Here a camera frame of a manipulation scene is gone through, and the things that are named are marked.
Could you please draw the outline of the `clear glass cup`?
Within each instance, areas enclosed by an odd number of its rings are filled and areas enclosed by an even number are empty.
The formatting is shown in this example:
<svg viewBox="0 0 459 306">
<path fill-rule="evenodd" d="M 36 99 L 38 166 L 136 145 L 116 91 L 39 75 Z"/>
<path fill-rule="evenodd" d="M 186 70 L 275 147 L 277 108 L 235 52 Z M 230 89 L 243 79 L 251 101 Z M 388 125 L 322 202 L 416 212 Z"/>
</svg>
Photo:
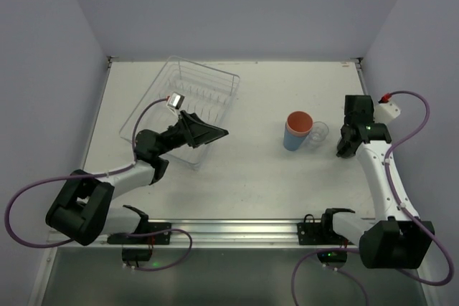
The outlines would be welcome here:
<svg viewBox="0 0 459 306">
<path fill-rule="evenodd" d="M 313 150 L 320 147 L 326 140 L 328 134 L 329 128 L 327 124 L 321 121 L 314 122 L 308 138 L 306 139 L 307 149 Z"/>
</svg>

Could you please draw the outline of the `blue plastic cup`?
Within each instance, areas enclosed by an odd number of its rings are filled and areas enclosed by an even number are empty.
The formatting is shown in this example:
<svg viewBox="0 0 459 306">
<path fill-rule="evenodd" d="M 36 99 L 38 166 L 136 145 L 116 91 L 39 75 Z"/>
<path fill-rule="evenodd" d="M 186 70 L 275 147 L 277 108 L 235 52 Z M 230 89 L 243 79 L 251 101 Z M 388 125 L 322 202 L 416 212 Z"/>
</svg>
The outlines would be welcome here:
<svg viewBox="0 0 459 306">
<path fill-rule="evenodd" d="M 298 150 L 309 136 L 309 133 L 309 130 L 306 132 L 295 131 L 286 123 L 283 136 L 283 147 L 289 151 Z"/>
</svg>

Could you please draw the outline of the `pink plastic cup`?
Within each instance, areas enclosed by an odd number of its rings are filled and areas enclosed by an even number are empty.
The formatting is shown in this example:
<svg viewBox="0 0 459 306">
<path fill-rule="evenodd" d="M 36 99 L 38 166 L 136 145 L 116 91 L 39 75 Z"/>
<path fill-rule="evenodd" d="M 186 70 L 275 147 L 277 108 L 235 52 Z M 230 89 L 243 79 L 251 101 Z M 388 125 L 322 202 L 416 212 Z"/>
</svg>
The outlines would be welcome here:
<svg viewBox="0 0 459 306">
<path fill-rule="evenodd" d="M 287 117 L 285 126 L 291 135 L 306 137 L 313 128 L 313 118 L 303 111 L 295 111 Z"/>
</svg>

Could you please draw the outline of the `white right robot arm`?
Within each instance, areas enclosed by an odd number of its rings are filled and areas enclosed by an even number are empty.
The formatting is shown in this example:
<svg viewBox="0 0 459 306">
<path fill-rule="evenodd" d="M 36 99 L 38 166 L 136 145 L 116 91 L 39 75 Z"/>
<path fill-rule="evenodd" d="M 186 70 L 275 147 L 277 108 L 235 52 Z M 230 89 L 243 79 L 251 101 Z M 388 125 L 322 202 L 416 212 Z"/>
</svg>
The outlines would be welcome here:
<svg viewBox="0 0 459 306">
<path fill-rule="evenodd" d="M 341 236 L 355 244 L 364 266 L 370 269 L 417 269 L 435 233 L 431 222 L 415 223 L 419 214 L 390 153 L 394 146 L 387 126 L 400 114 L 400 108 L 387 95 L 378 104 L 368 95 L 345 97 L 336 155 L 356 158 L 363 168 L 376 223 L 365 222 L 351 209 L 326 209 L 321 217 L 323 234 Z"/>
</svg>

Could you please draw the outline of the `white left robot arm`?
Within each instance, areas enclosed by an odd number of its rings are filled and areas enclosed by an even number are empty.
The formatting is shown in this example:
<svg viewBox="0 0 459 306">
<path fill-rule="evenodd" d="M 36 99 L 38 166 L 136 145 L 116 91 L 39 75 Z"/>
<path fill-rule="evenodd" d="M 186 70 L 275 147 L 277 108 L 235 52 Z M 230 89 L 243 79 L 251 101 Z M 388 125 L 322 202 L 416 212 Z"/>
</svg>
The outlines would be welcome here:
<svg viewBox="0 0 459 306">
<path fill-rule="evenodd" d="M 114 207 L 112 200 L 161 180 L 169 166 L 164 154 L 183 145 L 198 148 L 226 135 L 227 130 L 203 122 L 195 113 L 181 111 L 176 124 L 164 132 L 145 129 L 136 134 L 133 164 L 101 174 L 72 172 L 50 206 L 45 222 L 83 246 L 103 234 L 121 241 L 143 238 L 153 231 L 148 215 L 129 205 Z"/>
</svg>

